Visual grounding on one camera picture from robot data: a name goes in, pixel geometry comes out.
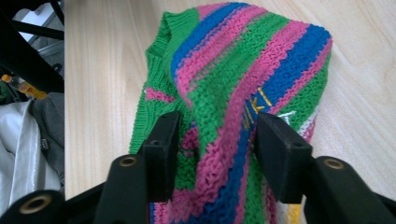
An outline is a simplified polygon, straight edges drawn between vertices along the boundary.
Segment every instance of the yellow object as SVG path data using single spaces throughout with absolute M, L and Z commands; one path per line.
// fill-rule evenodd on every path
M 286 223 L 297 224 L 300 222 L 301 206 L 299 204 L 289 204 L 286 214 Z
M 26 81 L 20 83 L 17 79 L 13 80 L 13 77 L 9 75 L 3 75 L 1 79 L 11 85 L 13 88 L 18 89 L 18 91 L 32 96 L 33 98 L 44 99 L 47 97 L 47 94 L 45 92 L 36 89 L 34 86 Z
M 1 80 L 2 80 L 2 81 L 5 81 L 5 82 L 10 82 L 11 79 L 12 79 L 12 76 L 9 76 L 9 75 L 3 75 L 3 76 L 1 77 Z
M 47 96 L 46 93 L 44 93 L 43 91 L 39 91 L 34 86 L 30 85 L 25 81 L 20 84 L 20 86 L 18 87 L 18 91 L 28 94 L 36 99 L 44 99 Z

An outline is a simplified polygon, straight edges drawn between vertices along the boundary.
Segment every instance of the knitted garment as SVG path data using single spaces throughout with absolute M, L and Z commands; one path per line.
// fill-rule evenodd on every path
M 277 203 L 263 180 L 256 120 L 278 115 L 309 141 L 331 47 L 325 29 L 244 3 L 163 13 L 130 146 L 181 113 L 176 187 L 150 206 L 151 223 L 298 222 L 300 206 Z

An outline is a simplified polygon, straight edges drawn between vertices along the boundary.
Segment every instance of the pink stripe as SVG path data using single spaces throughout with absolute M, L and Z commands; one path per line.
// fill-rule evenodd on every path
M 185 157 L 193 157 L 193 156 L 194 156 L 194 152 L 193 152 L 193 151 L 185 151 L 185 152 L 183 153 L 183 155 L 184 155 Z
M 268 183 L 265 184 L 265 215 L 270 224 L 276 224 L 276 199 Z
M 219 4 L 212 4 L 197 7 L 199 12 L 199 20 L 203 20 L 207 15 L 211 14 L 212 12 L 216 11 L 218 8 L 228 5 L 228 3 L 219 3 Z
M 190 128 L 186 131 L 181 141 L 181 147 L 184 149 L 195 149 L 199 147 L 197 127 Z
M 241 188 L 238 191 L 239 203 L 236 206 L 236 217 L 234 223 L 242 223 L 245 218 L 245 202 L 247 200 L 247 185 L 248 185 L 248 164 L 250 155 L 250 145 L 247 146 L 247 154 L 245 156 L 244 175 L 241 178 Z
M 260 7 L 244 7 L 239 9 L 230 20 L 224 20 L 218 27 L 221 30 L 215 34 L 213 29 L 195 48 L 190 58 L 184 60 L 183 67 L 176 71 L 177 89 L 187 101 L 187 92 L 191 80 L 204 67 L 212 62 L 237 36 L 244 30 L 250 20 L 266 10 Z
M 168 224 L 169 216 L 167 212 L 166 203 L 155 203 L 154 204 L 154 216 L 155 224 Z
M 305 130 L 305 133 L 303 133 L 303 139 L 306 142 L 311 142 L 312 136 L 314 134 L 314 130 L 315 130 L 315 124 L 317 122 L 317 119 L 314 118 L 314 120 L 312 121 L 312 123 L 309 124 L 308 128 Z
M 159 101 L 164 101 L 166 103 L 172 103 L 173 101 L 175 101 L 175 97 L 168 96 L 162 91 L 155 91 L 154 89 L 147 87 L 146 100 L 159 100 Z
M 174 191 L 171 220 L 187 220 L 185 218 L 190 214 L 198 217 L 204 211 L 205 203 L 213 203 L 218 198 L 219 188 L 227 183 L 228 170 L 233 167 L 246 99 L 280 66 L 280 61 L 287 57 L 287 51 L 303 36 L 307 26 L 290 21 L 268 41 L 260 57 L 241 78 L 230 97 L 224 126 L 218 129 L 219 137 L 207 146 L 206 154 L 198 163 L 194 190 L 188 193 Z
M 320 71 L 323 64 L 326 62 L 327 55 L 330 53 L 332 49 L 332 39 L 329 38 L 327 40 L 327 44 L 324 49 L 320 52 L 317 60 L 314 63 L 311 63 L 311 66 L 308 70 L 303 71 L 303 75 L 294 80 L 294 85 L 291 89 L 288 89 L 286 94 L 277 101 L 277 104 L 271 107 L 270 114 L 276 114 L 283 106 L 287 105 L 290 100 L 297 95 L 297 93 L 302 89 L 306 83 L 308 83 L 315 74 Z

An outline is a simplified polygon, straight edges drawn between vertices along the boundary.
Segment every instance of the wooden table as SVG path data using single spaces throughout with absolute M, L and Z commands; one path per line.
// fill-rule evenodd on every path
M 110 163 L 128 152 L 147 77 L 145 49 L 163 11 L 217 2 L 66 0 L 67 198 L 105 181 Z M 248 2 L 331 32 L 314 154 L 349 162 L 372 190 L 396 200 L 396 3 Z

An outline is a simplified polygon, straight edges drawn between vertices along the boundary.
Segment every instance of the small label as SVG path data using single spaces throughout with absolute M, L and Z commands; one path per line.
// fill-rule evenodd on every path
M 45 138 L 41 139 L 41 149 L 44 150 L 50 149 L 49 142 Z

